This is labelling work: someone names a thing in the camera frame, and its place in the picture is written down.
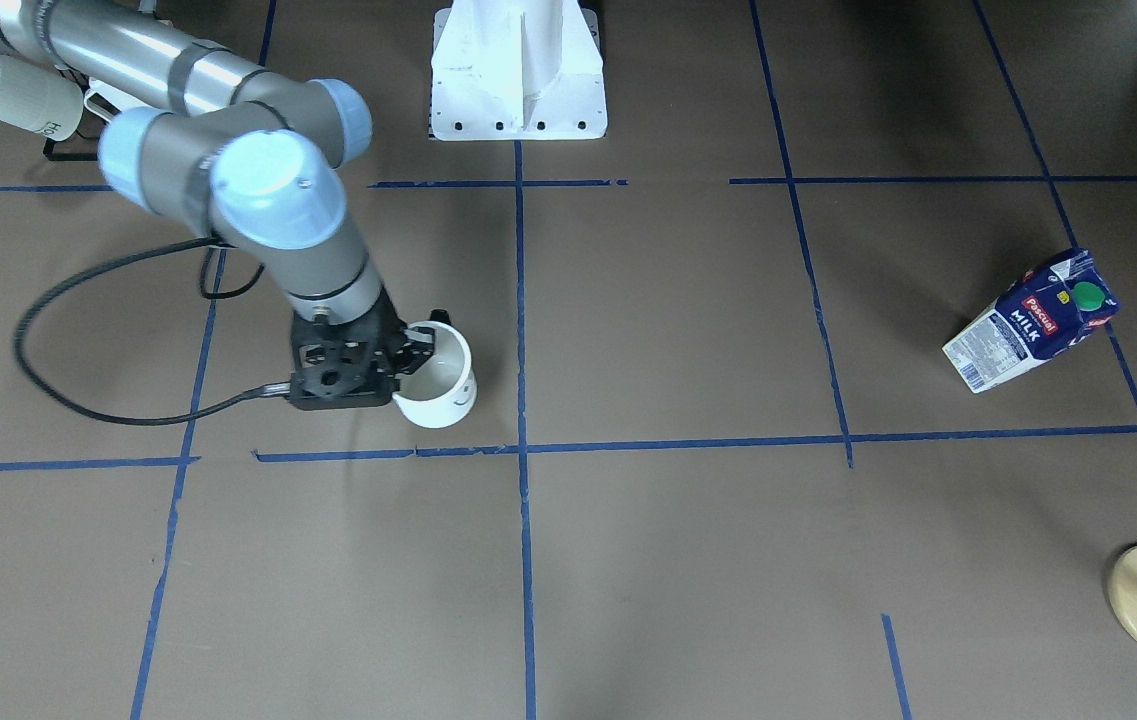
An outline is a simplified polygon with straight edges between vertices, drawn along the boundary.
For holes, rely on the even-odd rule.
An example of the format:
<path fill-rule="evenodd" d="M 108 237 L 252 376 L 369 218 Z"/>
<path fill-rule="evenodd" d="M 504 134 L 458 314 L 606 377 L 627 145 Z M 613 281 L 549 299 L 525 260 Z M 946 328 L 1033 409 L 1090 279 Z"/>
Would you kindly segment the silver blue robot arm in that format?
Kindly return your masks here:
<path fill-rule="evenodd" d="M 294 394 L 385 397 L 435 354 L 396 314 L 339 177 L 371 115 L 338 78 L 294 78 L 115 1 L 0 1 L 0 121 L 55 140 L 73 71 L 135 99 L 97 158 L 113 190 L 262 264 L 293 306 Z"/>

